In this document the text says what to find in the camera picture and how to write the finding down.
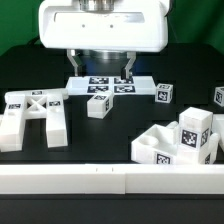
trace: cube with marker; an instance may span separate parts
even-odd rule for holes
[[[224,86],[215,88],[214,102],[224,107]]]
[[[103,119],[113,107],[112,91],[98,92],[87,102],[88,117]]]
[[[159,83],[156,87],[155,102],[170,103],[173,96],[173,85]]]
[[[178,156],[201,163],[211,153],[209,138],[213,113],[190,107],[180,114]]]

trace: black table surface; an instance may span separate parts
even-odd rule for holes
[[[81,57],[87,75],[118,75],[121,64]],[[90,96],[64,101],[68,146],[47,148],[44,119],[26,122],[23,150],[0,154],[0,164],[133,163],[130,144],[153,124],[167,125],[188,107],[224,113],[213,102],[224,86],[224,56],[209,45],[169,44],[138,54],[134,75],[174,85],[170,104],[154,96],[115,96],[103,119],[87,117]],[[16,46],[0,57],[0,113],[8,91],[64,88],[73,68],[64,50]],[[217,164],[224,163],[219,148]],[[3,223],[221,223],[223,195],[0,195]]]

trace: black and white pattern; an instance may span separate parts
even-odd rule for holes
[[[169,89],[170,85],[160,84],[159,89]]]
[[[221,104],[222,103],[222,97],[223,97],[222,93],[216,92],[216,97],[215,97],[216,102]]]
[[[135,93],[134,86],[114,86],[115,93]]]
[[[167,101],[168,100],[168,92],[158,91],[157,99],[160,101]]]
[[[110,107],[110,102],[109,102],[109,99],[107,100],[107,102],[106,102],[106,111],[108,111],[109,110],[109,107]]]
[[[162,154],[156,154],[156,164],[171,164],[171,158]]]
[[[20,107],[21,107],[21,104],[10,104],[9,105],[10,110],[19,109]]]
[[[114,84],[134,84],[133,77],[130,77],[129,79],[120,79],[120,78],[114,78]]]
[[[100,96],[100,95],[97,95],[94,97],[95,100],[105,100],[106,99],[106,96]]]
[[[49,106],[50,107],[60,106],[60,105],[61,105],[60,101],[52,101],[52,102],[49,102]]]
[[[198,134],[196,134],[194,132],[187,131],[187,130],[183,130],[181,143],[184,145],[196,148],[197,147],[197,137],[198,137]]]
[[[205,164],[210,164],[210,158],[211,158],[211,154],[209,154],[209,155],[205,158]]]
[[[108,86],[89,86],[87,89],[87,93],[97,93],[99,91],[105,92],[109,90]]]
[[[201,146],[203,146],[208,141],[209,129],[204,131],[201,135]]]
[[[89,79],[89,84],[94,84],[94,85],[97,85],[97,84],[109,84],[109,78],[99,78],[99,77],[91,77]]]
[[[37,90],[37,91],[33,91],[31,94],[34,95],[34,96],[36,96],[36,95],[42,95],[43,92]]]

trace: white plastic piece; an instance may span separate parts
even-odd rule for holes
[[[100,166],[0,165],[0,194],[224,194],[223,165]]]
[[[45,0],[39,30],[45,47],[159,52],[168,42],[169,0],[118,0],[111,12],[84,12],[79,0]]]
[[[215,162],[219,140],[220,135],[217,133],[210,136],[208,148],[211,153],[205,158],[205,164],[213,164]]]
[[[220,135],[219,145],[224,151],[224,114],[213,115],[212,132]]]
[[[25,109],[26,97],[24,94],[8,98],[0,126],[1,152],[22,150],[25,129],[23,112]]]
[[[180,114],[178,156],[193,163],[203,163],[209,156],[212,115],[212,112],[193,107]]]
[[[98,92],[87,102],[88,117],[103,119],[113,107],[112,91]]]
[[[132,142],[131,159],[145,164],[176,164],[179,126],[153,125]]]
[[[29,90],[8,92],[7,103],[0,125],[0,149],[2,152],[22,150],[25,121],[46,118],[48,147],[67,145],[67,131],[63,99],[68,98],[66,89]],[[49,106],[50,102],[60,105]]]
[[[155,102],[170,103],[173,96],[173,85],[159,83],[156,87]]]
[[[145,164],[214,163],[219,135],[209,142],[211,119],[211,112],[189,108],[180,114],[182,126],[176,121],[153,125],[132,142],[131,159]]]
[[[224,86],[215,88],[214,102],[224,107]]]
[[[180,145],[200,150],[208,147],[212,112],[190,107],[180,114]]]
[[[61,94],[47,95],[46,134],[49,148],[68,145],[64,103]]]
[[[120,77],[70,77],[66,85],[69,95],[94,95],[110,90],[114,95],[155,95],[156,86],[151,76],[133,76],[131,81]]]

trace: white h-shaped block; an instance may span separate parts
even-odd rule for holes
[[[27,119],[46,118],[48,147],[67,146],[64,103],[66,89],[8,92],[7,103],[0,125],[1,152],[22,150]]]

